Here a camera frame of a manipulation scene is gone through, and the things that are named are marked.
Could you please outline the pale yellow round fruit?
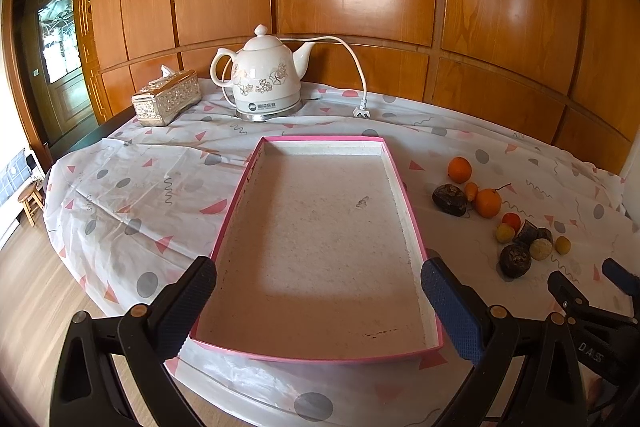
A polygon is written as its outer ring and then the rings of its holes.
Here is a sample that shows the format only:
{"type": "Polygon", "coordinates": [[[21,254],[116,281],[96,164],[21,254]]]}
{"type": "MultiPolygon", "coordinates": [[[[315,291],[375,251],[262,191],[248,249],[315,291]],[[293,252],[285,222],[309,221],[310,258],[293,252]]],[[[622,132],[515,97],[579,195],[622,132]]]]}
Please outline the pale yellow round fruit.
{"type": "Polygon", "coordinates": [[[549,239],[541,237],[540,239],[534,239],[529,245],[530,257],[537,261],[546,260],[553,251],[553,244],[549,239]]]}

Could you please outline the dark brown dried fruit front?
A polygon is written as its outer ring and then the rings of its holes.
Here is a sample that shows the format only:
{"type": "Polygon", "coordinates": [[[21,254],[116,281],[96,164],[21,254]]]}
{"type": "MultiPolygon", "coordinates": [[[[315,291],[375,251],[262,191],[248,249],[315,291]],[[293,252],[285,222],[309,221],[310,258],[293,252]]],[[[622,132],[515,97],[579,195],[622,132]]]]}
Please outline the dark brown dried fruit front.
{"type": "Polygon", "coordinates": [[[509,279],[522,277],[532,265],[532,257],[526,249],[518,244],[509,244],[502,248],[499,256],[499,268],[509,279]]]}

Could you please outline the dark brown dried fruit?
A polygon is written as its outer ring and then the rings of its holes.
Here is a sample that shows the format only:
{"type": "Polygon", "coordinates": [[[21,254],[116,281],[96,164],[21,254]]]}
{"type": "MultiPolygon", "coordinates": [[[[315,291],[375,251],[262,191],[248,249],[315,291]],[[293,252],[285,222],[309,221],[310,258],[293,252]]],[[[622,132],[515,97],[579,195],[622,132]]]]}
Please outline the dark brown dried fruit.
{"type": "Polygon", "coordinates": [[[454,184],[442,184],[436,187],[432,193],[432,199],[439,210],[454,217],[464,216],[469,205],[465,193],[454,184]]]}
{"type": "Polygon", "coordinates": [[[509,244],[502,248],[499,256],[499,268],[509,279],[522,277],[532,265],[532,257],[526,249],[518,244],[509,244]]]}

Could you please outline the dark sugarcane segment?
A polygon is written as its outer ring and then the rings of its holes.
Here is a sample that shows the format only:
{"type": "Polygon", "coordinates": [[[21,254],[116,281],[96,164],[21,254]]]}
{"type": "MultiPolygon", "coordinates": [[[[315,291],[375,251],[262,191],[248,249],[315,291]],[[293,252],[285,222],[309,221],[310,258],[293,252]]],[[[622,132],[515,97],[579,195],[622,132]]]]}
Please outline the dark sugarcane segment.
{"type": "Polygon", "coordinates": [[[538,237],[538,228],[532,222],[525,220],[520,231],[514,236],[513,242],[529,250],[530,245],[538,237]]]}
{"type": "Polygon", "coordinates": [[[547,228],[538,228],[537,229],[537,237],[538,239],[547,239],[550,243],[554,242],[552,233],[547,228]]]}

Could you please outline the small yellow round fruit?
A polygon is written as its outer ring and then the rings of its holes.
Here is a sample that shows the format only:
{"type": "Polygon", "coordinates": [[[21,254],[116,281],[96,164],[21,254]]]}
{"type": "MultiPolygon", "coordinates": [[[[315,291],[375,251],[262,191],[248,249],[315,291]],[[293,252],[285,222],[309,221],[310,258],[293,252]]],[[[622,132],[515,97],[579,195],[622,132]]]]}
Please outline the small yellow round fruit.
{"type": "Polygon", "coordinates": [[[507,223],[500,223],[495,231],[495,238],[499,244],[509,244],[513,242],[515,236],[514,228],[507,223]]]}

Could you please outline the small red tomato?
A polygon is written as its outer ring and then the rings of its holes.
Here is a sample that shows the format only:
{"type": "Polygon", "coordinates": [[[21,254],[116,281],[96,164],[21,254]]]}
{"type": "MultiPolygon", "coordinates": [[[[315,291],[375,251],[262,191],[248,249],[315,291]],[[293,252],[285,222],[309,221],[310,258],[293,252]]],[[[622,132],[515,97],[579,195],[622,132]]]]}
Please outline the small red tomato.
{"type": "Polygon", "coordinates": [[[522,226],[521,217],[515,212],[507,212],[502,216],[501,222],[504,225],[509,225],[509,227],[515,232],[518,233],[522,226]]]}

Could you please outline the small orange carrot piece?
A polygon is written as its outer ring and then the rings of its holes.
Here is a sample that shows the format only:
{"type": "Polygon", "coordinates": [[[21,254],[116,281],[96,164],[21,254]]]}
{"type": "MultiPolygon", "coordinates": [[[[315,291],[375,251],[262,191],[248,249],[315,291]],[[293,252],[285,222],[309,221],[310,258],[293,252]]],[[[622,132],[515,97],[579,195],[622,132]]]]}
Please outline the small orange carrot piece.
{"type": "Polygon", "coordinates": [[[464,194],[468,202],[474,202],[478,193],[478,185],[475,182],[468,182],[464,187],[464,194]]]}

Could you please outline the orange mandarin with stem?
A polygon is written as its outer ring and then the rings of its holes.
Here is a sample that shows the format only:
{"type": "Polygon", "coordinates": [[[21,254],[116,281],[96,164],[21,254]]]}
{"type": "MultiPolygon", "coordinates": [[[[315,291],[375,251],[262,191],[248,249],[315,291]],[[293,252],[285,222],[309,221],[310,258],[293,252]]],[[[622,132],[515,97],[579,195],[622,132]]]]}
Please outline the orange mandarin with stem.
{"type": "Polygon", "coordinates": [[[495,218],[500,212],[502,199],[500,191],[510,186],[510,183],[503,184],[497,188],[482,188],[477,192],[473,202],[476,213],[484,219],[495,218]]]}

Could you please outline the white patterned tablecloth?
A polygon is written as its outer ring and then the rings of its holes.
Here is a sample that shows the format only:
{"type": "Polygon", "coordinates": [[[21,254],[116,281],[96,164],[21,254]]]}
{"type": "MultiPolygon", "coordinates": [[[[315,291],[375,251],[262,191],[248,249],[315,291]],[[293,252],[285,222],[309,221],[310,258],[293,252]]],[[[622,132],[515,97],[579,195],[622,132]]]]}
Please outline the white patterned tablecloth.
{"type": "MultiPolygon", "coordinates": [[[[285,134],[383,138],[427,250],[488,303],[545,317],[556,308],[548,275],[558,270],[595,306],[630,312],[630,299],[601,271],[606,258],[639,268],[639,228],[625,216],[620,176],[496,124],[390,95],[370,95],[370,117],[357,119],[356,92],[308,84],[299,113],[253,124],[234,117],[213,83],[202,89],[201,103],[170,126],[128,121],[52,169],[44,214],[51,244],[105,314],[148,303],[208,254],[256,143],[285,134]],[[473,213],[449,217],[432,203],[456,156],[469,159],[477,184],[502,188],[505,210],[566,236],[570,252],[503,280],[492,223],[473,213]]],[[[450,345],[405,361],[337,365],[250,361],[190,341],[167,369],[203,399],[256,425],[428,426],[469,364],[450,345]]]]}

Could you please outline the pink-edged shallow tray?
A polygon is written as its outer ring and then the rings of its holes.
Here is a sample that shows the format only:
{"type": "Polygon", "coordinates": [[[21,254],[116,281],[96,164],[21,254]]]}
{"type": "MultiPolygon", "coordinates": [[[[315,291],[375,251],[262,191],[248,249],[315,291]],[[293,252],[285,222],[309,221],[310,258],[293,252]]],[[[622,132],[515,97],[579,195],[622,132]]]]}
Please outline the pink-edged shallow tray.
{"type": "Polygon", "coordinates": [[[377,136],[261,139],[212,258],[216,286],[191,331],[207,349],[366,363],[442,347],[420,282],[421,233],[377,136]]]}

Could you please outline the small wooden stool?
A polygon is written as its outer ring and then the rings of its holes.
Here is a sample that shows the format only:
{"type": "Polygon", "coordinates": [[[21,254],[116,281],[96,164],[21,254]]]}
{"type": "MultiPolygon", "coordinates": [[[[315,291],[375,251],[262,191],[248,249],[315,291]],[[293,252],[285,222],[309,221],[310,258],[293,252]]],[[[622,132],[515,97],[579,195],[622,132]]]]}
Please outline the small wooden stool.
{"type": "Polygon", "coordinates": [[[25,216],[28,223],[34,227],[36,225],[35,212],[37,209],[43,210],[43,196],[40,193],[38,183],[29,183],[20,195],[17,196],[18,202],[23,206],[25,216]]]}

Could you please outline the metal kettle base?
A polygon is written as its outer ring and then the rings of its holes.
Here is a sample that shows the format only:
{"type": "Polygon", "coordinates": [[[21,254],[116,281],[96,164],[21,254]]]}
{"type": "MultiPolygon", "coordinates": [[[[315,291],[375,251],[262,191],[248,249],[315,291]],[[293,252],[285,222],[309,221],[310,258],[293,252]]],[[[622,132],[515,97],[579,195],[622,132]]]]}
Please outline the metal kettle base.
{"type": "Polygon", "coordinates": [[[244,121],[253,121],[253,122],[264,122],[272,118],[278,117],[288,117],[292,116],[299,111],[303,107],[303,102],[298,101],[295,104],[288,106],[282,110],[273,110],[269,113],[260,113],[260,114],[244,114],[236,110],[234,112],[234,116],[240,118],[244,121]]]}

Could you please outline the ornate silver tissue box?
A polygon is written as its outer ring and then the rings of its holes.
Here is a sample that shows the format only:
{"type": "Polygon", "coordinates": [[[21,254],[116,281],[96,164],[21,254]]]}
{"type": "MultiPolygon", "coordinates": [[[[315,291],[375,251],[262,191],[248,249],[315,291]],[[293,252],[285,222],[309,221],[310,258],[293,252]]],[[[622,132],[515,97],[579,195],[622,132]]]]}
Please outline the ornate silver tissue box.
{"type": "Polygon", "coordinates": [[[195,70],[172,70],[160,66],[162,75],[131,97],[137,120],[145,127],[165,127],[202,99],[195,70]]]}

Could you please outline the white ceramic electric kettle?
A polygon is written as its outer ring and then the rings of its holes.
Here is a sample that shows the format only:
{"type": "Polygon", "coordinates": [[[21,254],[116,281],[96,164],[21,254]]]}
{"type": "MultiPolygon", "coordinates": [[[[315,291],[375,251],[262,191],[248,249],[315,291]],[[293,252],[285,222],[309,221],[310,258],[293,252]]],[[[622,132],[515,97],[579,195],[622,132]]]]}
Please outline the white ceramic electric kettle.
{"type": "Polygon", "coordinates": [[[313,42],[292,51],[270,35],[265,25],[238,52],[221,48],[209,66],[209,76],[220,89],[230,89],[235,110],[244,114],[269,113],[302,101],[300,80],[309,65],[313,42]]]}

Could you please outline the wooden door with glass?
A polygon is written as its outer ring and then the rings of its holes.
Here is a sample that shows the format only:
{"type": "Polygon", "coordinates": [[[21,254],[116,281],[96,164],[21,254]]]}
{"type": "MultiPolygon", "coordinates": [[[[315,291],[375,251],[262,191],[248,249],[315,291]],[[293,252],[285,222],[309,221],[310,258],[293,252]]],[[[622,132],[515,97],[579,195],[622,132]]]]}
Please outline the wooden door with glass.
{"type": "Polygon", "coordinates": [[[12,0],[12,37],[38,138],[59,158],[98,127],[81,67],[73,0],[12,0]]]}

